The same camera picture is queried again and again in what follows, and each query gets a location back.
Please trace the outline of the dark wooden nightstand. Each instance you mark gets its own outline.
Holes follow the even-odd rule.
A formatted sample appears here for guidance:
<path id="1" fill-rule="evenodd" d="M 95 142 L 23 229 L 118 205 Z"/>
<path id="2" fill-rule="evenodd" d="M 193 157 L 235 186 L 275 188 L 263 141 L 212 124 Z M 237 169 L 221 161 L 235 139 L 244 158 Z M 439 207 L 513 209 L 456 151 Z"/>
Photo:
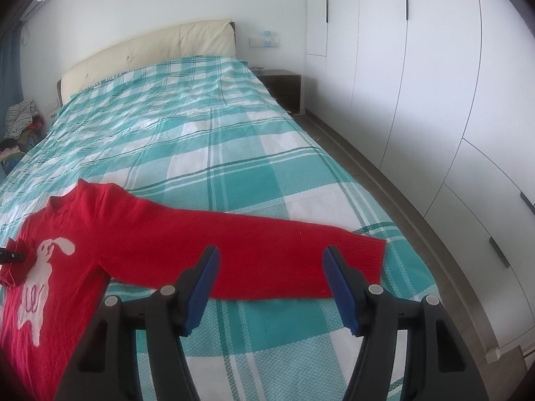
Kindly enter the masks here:
<path id="1" fill-rule="evenodd" d="M 253 74 L 264 84 L 270 95 L 289 114 L 301 112 L 300 74 L 288 70 L 253 70 Z"/>

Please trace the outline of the white wall socket panel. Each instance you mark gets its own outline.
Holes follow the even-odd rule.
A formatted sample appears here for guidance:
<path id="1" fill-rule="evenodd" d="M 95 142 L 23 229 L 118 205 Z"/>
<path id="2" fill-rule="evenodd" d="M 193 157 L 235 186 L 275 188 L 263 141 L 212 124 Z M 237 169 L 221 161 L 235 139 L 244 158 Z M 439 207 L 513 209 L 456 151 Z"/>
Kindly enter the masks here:
<path id="1" fill-rule="evenodd" d="M 264 31 L 259 36 L 250 36 L 248 39 L 251 48 L 279 48 L 279 37 L 271 31 Z"/>

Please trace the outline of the pile of clothes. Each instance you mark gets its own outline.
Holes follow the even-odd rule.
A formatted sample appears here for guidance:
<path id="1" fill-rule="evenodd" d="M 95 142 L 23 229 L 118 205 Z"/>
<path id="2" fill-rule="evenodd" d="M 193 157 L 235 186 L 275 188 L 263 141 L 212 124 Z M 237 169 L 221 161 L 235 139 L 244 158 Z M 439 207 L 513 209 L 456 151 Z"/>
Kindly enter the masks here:
<path id="1" fill-rule="evenodd" d="M 22 101 L 8 108 L 1 140 L 1 167 L 6 174 L 41 141 L 42 126 L 42 115 L 34 101 Z"/>

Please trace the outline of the cream padded headboard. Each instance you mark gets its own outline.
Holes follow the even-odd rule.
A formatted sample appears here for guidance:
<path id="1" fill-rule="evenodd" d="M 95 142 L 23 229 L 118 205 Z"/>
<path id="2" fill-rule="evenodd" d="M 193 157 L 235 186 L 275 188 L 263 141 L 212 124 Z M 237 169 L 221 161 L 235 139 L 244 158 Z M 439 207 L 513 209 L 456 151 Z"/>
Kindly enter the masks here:
<path id="1" fill-rule="evenodd" d="M 232 20 L 176 24 L 119 42 L 75 64 L 57 82 L 58 101 L 70 98 L 107 78 L 156 63 L 196 55 L 237 55 Z"/>

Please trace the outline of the teal curtain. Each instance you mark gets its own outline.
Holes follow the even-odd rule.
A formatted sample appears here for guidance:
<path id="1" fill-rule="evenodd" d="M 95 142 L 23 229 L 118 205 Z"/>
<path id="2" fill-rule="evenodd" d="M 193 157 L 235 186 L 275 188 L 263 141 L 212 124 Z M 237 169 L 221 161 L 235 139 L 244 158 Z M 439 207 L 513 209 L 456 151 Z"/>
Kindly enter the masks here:
<path id="1" fill-rule="evenodd" d="M 20 33 L 19 26 L 6 33 L 1 40 L 1 114 L 5 115 L 10 106 L 23 100 L 20 71 Z"/>

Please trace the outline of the white wardrobe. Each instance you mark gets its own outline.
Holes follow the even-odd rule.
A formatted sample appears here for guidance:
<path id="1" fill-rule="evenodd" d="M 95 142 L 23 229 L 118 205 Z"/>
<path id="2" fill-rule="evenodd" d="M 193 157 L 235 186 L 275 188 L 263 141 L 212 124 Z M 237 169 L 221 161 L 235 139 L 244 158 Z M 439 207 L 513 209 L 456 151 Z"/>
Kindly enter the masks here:
<path id="1" fill-rule="evenodd" d="M 486 350 L 534 343 L 534 9 L 307 0 L 309 111 L 447 247 Z"/>

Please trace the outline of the teal plaid bedspread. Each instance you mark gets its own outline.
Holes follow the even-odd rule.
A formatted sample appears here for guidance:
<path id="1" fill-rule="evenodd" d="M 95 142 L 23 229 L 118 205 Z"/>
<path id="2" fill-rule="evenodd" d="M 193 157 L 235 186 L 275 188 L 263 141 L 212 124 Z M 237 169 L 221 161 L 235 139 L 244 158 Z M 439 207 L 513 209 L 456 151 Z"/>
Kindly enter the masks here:
<path id="1" fill-rule="evenodd" d="M 387 291 L 412 300 L 437 292 L 380 204 L 230 57 L 158 63 L 75 94 L 49 135 L 2 177 L 2 238 L 79 180 L 167 207 L 383 239 Z M 204 400 L 339 400 L 361 340 L 332 300 L 212 300 L 182 346 Z"/>

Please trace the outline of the red sweater with white dog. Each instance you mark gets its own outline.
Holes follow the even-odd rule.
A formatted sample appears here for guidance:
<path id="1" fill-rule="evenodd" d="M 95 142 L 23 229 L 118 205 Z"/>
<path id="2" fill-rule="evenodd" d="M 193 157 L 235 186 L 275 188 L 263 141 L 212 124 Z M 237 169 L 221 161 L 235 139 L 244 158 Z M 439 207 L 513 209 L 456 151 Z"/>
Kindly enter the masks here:
<path id="1" fill-rule="evenodd" d="M 36 400 L 50 400 L 110 280 L 157 289 L 219 249 L 212 297 L 329 296 L 322 254 L 335 245 L 367 281 L 380 280 L 386 244 L 334 226 L 174 209 L 114 184 L 79 181 L 24 221 L 1 270 L 1 354 Z"/>

